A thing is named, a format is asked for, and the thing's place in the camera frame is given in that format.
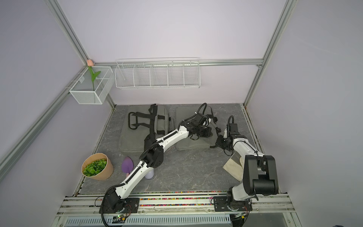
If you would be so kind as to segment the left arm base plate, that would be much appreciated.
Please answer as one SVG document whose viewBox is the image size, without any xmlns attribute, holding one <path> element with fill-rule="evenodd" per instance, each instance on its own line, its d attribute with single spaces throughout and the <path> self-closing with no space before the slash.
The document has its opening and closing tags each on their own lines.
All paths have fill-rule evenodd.
<svg viewBox="0 0 363 227">
<path fill-rule="evenodd" d="M 124 200 L 109 202 L 108 199 L 104 199 L 101 203 L 99 213 L 103 214 L 116 214 L 116 213 L 137 213 L 140 204 L 140 198 L 127 198 Z"/>
</svg>

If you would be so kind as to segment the lilac computer mouse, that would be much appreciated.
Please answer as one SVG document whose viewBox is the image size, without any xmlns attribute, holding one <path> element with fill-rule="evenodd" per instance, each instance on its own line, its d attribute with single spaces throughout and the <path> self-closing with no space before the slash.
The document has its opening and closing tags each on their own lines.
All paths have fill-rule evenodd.
<svg viewBox="0 0 363 227">
<path fill-rule="evenodd" d="M 154 169 L 150 170 L 146 175 L 145 175 L 145 178 L 146 179 L 152 179 L 155 175 L 155 171 Z"/>
</svg>

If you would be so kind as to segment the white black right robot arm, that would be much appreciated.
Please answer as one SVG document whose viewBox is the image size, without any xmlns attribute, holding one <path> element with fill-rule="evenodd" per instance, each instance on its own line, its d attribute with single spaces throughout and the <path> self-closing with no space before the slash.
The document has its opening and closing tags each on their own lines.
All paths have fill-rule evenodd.
<svg viewBox="0 0 363 227">
<path fill-rule="evenodd" d="M 232 211 L 246 209 L 258 195 L 278 194 L 278 175 L 273 156 L 265 155 L 242 136 L 219 135 L 216 145 L 230 151 L 230 158 L 223 169 L 239 181 L 226 194 L 227 208 Z"/>
</svg>

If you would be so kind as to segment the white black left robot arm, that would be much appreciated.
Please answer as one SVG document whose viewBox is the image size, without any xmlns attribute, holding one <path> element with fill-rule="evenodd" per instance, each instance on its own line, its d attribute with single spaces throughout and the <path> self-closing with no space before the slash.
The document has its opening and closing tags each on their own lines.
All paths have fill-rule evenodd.
<svg viewBox="0 0 363 227">
<path fill-rule="evenodd" d="M 177 142 L 192 135 L 201 137 L 202 132 L 209 127 L 210 120 L 182 121 L 179 126 L 164 137 L 152 143 L 140 156 L 138 165 L 121 184 L 111 186 L 105 193 L 99 213 L 117 213 L 126 207 L 126 199 L 137 184 L 164 161 L 164 153 Z"/>
</svg>

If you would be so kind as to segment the grey bag with black straps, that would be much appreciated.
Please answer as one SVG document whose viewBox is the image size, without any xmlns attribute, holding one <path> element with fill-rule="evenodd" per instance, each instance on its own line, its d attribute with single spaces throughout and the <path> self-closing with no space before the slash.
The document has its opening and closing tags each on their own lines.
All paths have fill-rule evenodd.
<svg viewBox="0 0 363 227">
<path fill-rule="evenodd" d="M 142 153 L 174 129 L 174 120 L 165 106 L 131 106 L 124 120 L 119 150 L 125 154 Z"/>
</svg>

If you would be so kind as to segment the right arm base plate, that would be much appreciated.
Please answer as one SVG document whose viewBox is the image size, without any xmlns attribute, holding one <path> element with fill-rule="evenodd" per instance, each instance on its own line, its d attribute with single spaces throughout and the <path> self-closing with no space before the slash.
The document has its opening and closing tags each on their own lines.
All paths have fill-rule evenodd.
<svg viewBox="0 0 363 227">
<path fill-rule="evenodd" d="M 252 211 L 251 201 L 235 201 L 227 196 L 215 196 L 211 199 L 211 204 L 216 212 L 228 211 Z"/>
</svg>

